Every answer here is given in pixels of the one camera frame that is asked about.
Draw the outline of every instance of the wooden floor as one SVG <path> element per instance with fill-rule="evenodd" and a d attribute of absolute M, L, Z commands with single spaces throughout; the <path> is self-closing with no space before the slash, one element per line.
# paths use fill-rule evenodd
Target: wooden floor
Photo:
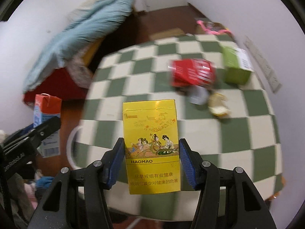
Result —
<path fill-rule="evenodd" d="M 172 28 L 180 28 L 185 33 L 195 34 L 195 17 L 204 17 L 192 6 L 174 7 L 152 11 L 138 16 L 131 16 L 110 37 L 102 42 L 100 51 L 94 57 L 92 69 L 95 70 L 102 57 L 119 49 L 149 41 L 149 35 Z M 37 158 L 38 167 L 46 176 L 55 176 L 62 167 L 70 167 L 66 158 L 66 143 L 71 130 L 76 127 L 81 118 L 83 100 L 63 102 L 61 112 L 60 150 L 61 155 L 50 158 Z M 129 218 L 122 224 L 114 224 L 115 229 L 126 228 L 135 218 Z M 141 220 L 135 227 L 139 228 L 162 228 L 162 222 Z"/>

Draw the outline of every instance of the white power strip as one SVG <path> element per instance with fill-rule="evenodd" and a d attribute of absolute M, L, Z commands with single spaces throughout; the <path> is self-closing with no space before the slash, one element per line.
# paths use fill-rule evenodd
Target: white power strip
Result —
<path fill-rule="evenodd" d="M 254 57 L 256 62 L 258 63 L 261 70 L 263 71 L 264 76 L 266 77 L 272 92 L 273 93 L 278 92 L 278 90 L 282 87 L 282 84 L 280 83 L 279 79 L 277 78 L 272 67 L 269 65 L 267 60 L 262 56 L 260 51 L 257 49 L 257 47 L 254 45 L 252 40 L 249 39 L 248 36 L 246 36 L 244 44 L 248 48 L 249 52 Z"/>

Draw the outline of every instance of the blue gripper pad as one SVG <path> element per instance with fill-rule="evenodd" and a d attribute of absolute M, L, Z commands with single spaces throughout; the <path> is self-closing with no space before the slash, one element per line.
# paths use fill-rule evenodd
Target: blue gripper pad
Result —
<path fill-rule="evenodd" d="M 198 184 L 196 181 L 196 170 L 190 159 L 188 151 L 186 150 L 186 147 L 189 148 L 189 145 L 187 144 L 186 140 L 180 139 L 179 140 L 180 160 L 181 160 L 183 170 L 185 172 L 189 185 L 191 185 L 192 188 L 195 189 L 195 187 Z"/>
<path fill-rule="evenodd" d="M 115 151 L 118 148 L 116 155 L 113 158 L 113 162 L 111 163 L 109 168 L 109 179 L 106 183 L 109 189 L 116 183 L 117 177 L 119 175 L 121 163 L 125 156 L 124 146 L 125 146 L 124 139 L 119 138 L 112 150 Z"/>

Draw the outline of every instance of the yellow cigarette pack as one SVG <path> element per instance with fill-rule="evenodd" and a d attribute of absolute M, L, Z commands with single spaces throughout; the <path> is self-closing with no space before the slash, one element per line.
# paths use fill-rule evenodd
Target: yellow cigarette pack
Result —
<path fill-rule="evenodd" d="M 175 100 L 123 103 L 130 194 L 180 190 Z"/>

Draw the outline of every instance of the blue glove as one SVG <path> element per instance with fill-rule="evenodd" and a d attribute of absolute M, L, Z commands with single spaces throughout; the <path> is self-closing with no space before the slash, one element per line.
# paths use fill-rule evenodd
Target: blue glove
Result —
<path fill-rule="evenodd" d="M 36 180 L 36 188 L 45 188 L 47 189 L 51 182 L 53 181 L 54 177 L 42 177 L 39 180 Z"/>

